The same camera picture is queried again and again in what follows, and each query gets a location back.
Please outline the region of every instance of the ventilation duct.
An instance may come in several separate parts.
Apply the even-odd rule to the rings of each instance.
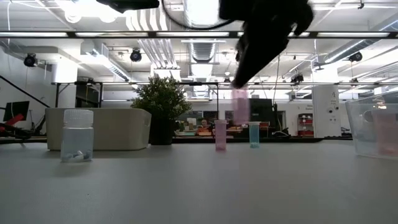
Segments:
[[[394,14],[390,18],[386,19],[384,22],[380,23],[376,27],[372,29],[372,31],[397,31],[398,30],[398,13]],[[338,48],[332,53],[325,55],[324,57],[319,57],[320,63],[314,63],[314,65],[326,65],[330,63],[338,62],[344,58],[347,58],[356,52],[359,52],[366,47],[369,47],[380,40],[373,39],[373,40],[352,40],[347,44],[343,45],[342,47]],[[288,73],[293,72],[294,70],[301,71],[305,68],[311,66],[311,62],[302,62],[296,67],[292,68]]]
[[[381,28],[375,28],[374,30],[376,31],[398,31],[398,20],[396,19],[397,16],[394,15],[394,21],[389,22],[385,21],[382,24],[388,24],[388,25],[378,25],[378,27]],[[332,53],[329,53],[323,58],[324,63],[319,63],[319,65],[325,65],[329,63],[335,63],[338,62],[339,60],[342,60],[344,58],[347,58],[356,52],[359,52],[362,49],[365,49],[366,47],[369,47],[372,44],[375,44],[376,42],[379,42],[380,40],[377,39],[372,39],[372,40],[352,40],[348,42],[347,44],[343,45],[342,47],[338,48]]]
[[[218,22],[218,1],[214,0],[184,0],[184,18],[185,22],[192,27],[208,27]],[[191,73],[194,77],[208,78],[211,76],[213,65],[210,63],[214,61],[216,44],[214,43],[191,43],[189,45]],[[203,89],[200,87],[193,87],[194,94],[197,97],[204,97]]]

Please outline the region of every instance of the white pillar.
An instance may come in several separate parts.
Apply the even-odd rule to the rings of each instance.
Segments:
[[[338,86],[312,88],[314,137],[341,136]]]
[[[52,65],[53,82],[69,83],[77,81],[78,65],[69,59],[61,59],[57,64]],[[59,94],[59,108],[74,108],[76,101],[76,86],[69,85]]]

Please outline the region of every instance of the pink vial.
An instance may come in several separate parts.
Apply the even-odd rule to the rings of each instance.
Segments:
[[[398,122],[395,111],[372,111],[380,155],[398,156]]]
[[[249,100],[246,89],[233,89],[234,124],[242,125],[249,122]]]
[[[216,151],[226,150],[226,120],[214,121],[216,125]]]

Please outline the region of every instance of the black spotlight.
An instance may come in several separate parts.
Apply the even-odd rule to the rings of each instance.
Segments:
[[[140,49],[135,48],[132,50],[132,53],[130,55],[130,59],[133,62],[139,62],[142,59],[141,53],[140,53]]]
[[[350,62],[359,62],[362,60],[362,54],[361,52],[356,52],[355,54],[351,55],[348,57],[348,60]]]
[[[353,79],[350,80],[350,82],[351,83],[358,83],[359,81],[358,81],[357,78],[353,78]]]
[[[298,74],[298,75],[293,76],[290,82],[291,83],[300,83],[300,82],[303,82],[303,81],[304,81],[303,75],[302,74]]]
[[[36,54],[33,54],[33,53],[27,54],[27,56],[24,60],[24,65],[26,67],[34,68],[34,67],[37,67],[38,64],[39,64],[39,61],[36,58]]]

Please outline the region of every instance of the clear plastic bottle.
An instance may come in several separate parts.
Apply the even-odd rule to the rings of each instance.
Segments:
[[[233,89],[234,124],[242,125],[249,121],[250,105],[246,89]]]
[[[63,114],[62,162],[83,162],[93,158],[94,113],[89,110],[65,110]]]

